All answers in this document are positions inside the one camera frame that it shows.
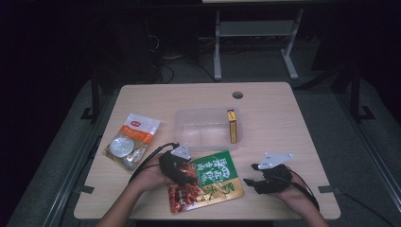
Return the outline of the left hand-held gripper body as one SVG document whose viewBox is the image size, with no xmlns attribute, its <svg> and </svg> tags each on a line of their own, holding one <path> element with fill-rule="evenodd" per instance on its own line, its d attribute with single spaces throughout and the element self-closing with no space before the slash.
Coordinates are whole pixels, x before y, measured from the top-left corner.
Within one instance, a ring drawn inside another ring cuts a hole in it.
<svg viewBox="0 0 401 227">
<path fill-rule="evenodd" d="M 173 150 L 165 152 L 159 158 L 159 166 L 163 174 L 178 185 L 185 185 L 184 175 L 180 169 L 182 164 L 188 164 L 191 160 L 188 145 L 177 146 Z"/>
</svg>

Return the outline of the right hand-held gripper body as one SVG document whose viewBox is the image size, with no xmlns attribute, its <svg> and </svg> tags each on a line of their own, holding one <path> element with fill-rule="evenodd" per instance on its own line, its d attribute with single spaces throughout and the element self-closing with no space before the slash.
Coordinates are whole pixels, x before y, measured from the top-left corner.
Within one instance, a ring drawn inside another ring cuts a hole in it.
<svg viewBox="0 0 401 227">
<path fill-rule="evenodd" d="M 285 162 L 293 158 L 291 154 L 286 153 L 268 153 L 266 152 L 262 161 L 259 163 L 266 171 L 263 173 L 264 185 L 254 186 L 258 194 L 279 193 L 289 187 L 292 176 L 285 166 Z"/>
</svg>

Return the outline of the green and gold food packet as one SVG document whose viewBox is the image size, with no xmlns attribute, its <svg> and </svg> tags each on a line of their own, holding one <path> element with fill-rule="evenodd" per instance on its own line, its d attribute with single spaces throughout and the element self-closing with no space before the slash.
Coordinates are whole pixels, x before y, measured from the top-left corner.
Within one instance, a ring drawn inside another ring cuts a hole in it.
<svg viewBox="0 0 401 227">
<path fill-rule="evenodd" d="M 233 200 L 244 195 L 228 150 L 182 164 L 180 169 L 181 171 L 195 171 L 199 183 L 197 185 L 174 183 L 167 187 L 172 214 Z"/>
</svg>

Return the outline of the yellow box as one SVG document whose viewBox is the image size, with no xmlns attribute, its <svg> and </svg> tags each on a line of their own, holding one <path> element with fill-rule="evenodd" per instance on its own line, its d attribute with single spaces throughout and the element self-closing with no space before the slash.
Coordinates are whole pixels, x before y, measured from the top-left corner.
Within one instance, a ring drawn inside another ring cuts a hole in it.
<svg viewBox="0 0 401 227">
<path fill-rule="evenodd" d="M 235 110 L 230 109 L 227 111 L 229 128 L 230 128 L 230 142 L 235 144 L 237 142 L 237 131 L 236 131 L 236 115 Z"/>
</svg>

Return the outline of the clear plastic container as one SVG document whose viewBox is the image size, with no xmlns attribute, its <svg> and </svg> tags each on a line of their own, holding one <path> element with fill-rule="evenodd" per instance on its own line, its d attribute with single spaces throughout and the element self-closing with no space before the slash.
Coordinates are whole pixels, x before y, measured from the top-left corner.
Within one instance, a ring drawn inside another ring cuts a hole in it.
<svg viewBox="0 0 401 227">
<path fill-rule="evenodd" d="M 231 141 L 229 111 L 235 114 L 235 143 Z M 191 152 L 235 150 L 242 139 L 241 112 L 237 107 L 180 109 L 175 113 L 174 137 Z"/>
</svg>

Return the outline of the person's left hand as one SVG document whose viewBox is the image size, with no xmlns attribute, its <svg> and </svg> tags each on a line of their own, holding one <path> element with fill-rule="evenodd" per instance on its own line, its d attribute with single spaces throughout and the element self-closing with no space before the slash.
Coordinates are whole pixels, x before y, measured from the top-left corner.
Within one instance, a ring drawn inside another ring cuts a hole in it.
<svg viewBox="0 0 401 227">
<path fill-rule="evenodd" d="M 146 166 L 134 179 L 133 184 L 141 191 L 153 190 L 161 185 L 173 183 L 162 173 L 158 164 Z"/>
</svg>

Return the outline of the person's right hand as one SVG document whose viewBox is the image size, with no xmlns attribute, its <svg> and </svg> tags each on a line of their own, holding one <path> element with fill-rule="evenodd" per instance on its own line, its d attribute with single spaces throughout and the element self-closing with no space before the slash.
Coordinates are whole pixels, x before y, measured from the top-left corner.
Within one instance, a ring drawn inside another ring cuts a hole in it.
<svg viewBox="0 0 401 227">
<path fill-rule="evenodd" d="M 293 185 L 290 185 L 282 192 L 273 193 L 272 195 L 281 200 L 290 210 L 304 220 L 313 219 L 320 214 L 313 202 Z"/>
</svg>

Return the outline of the white and orange food packet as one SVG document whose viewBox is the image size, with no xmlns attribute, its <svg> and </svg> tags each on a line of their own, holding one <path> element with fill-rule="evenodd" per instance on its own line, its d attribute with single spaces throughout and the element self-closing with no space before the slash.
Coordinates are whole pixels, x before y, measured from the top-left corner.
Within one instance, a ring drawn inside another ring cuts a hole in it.
<svg viewBox="0 0 401 227">
<path fill-rule="evenodd" d="M 160 126 L 157 119 L 130 113 L 103 154 L 128 171 L 134 171 Z"/>
</svg>

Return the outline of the grey tape strip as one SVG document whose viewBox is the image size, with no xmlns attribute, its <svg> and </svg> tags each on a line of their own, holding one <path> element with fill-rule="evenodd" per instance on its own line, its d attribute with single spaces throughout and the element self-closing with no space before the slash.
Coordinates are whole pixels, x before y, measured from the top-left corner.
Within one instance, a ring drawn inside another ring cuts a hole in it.
<svg viewBox="0 0 401 227">
<path fill-rule="evenodd" d="M 332 186 L 332 185 L 323 185 L 319 186 L 319 191 L 323 193 L 333 193 L 335 195 L 338 195 L 341 193 L 341 190 L 338 187 Z"/>
<path fill-rule="evenodd" d="M 74 189 L 74 192 L 77 194 L 80 194 L 80 193 L 92 194 L 94 190 L 95 189 L 91 186 L 79 185 Z"/>
</svg>

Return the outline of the black metal stand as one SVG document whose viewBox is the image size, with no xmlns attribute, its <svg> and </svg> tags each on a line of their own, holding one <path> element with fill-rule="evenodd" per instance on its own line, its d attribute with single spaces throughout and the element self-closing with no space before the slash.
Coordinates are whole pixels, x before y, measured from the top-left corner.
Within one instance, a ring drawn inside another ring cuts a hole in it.
<svg viewBox="0 0 401 227">
<path fill-rule="evenodd" d="M 351 116 L 357 121 L 361 120 L 374 120 L 375 116 L 368 106 L 359 105 L 359 92 L 360 92 L 360 73 L 358 68 L 352 64 L 351 68 L 351 91 L 350 91 L 350 113 Z"/>
<path fill-rule="evenodd" d="M 80 118 L 95 123 L 100 113 L 99 81 L 97 71 L 94 71 L 91 75 L 91 100 L 92 106 L 85 108 Z"/>
</svg>

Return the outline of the white metal table frame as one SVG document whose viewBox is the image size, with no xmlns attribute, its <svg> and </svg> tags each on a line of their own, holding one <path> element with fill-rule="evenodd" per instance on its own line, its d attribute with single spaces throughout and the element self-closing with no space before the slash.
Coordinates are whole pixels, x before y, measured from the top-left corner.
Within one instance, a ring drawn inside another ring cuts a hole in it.
<svg viewBox="0 0 401 227">
<path fill-rule="evenodd" d="M 293 80 L 299 78 L 291 59 L 291 51 L 304 15 L 299 9 L 293 20 L 273 21 L 222 21 L 220 12 L 216 12 L 215 22 L 215 51 L 214 51 L 214 79 L 222 80 L 220 62 L 220 39 L 228 37 L 288 37 L 288 44 L 281 49 L 281 56 Z"/>
</svg>

